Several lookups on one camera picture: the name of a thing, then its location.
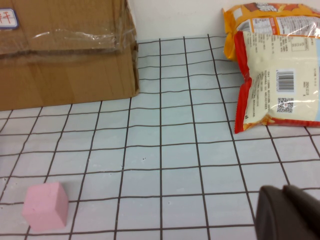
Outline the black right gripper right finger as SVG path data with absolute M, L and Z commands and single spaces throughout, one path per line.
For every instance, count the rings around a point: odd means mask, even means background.
M 320 201 L 294 185 L 283 187 L 283 193 L 289 198 L 309 225 L 320 224 Z

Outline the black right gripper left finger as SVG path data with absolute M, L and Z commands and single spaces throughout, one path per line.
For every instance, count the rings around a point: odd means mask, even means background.
M 282 189 L 264 185 L 256 210 L 258 240 L 318 240 L 320 225 L 309 225 Z

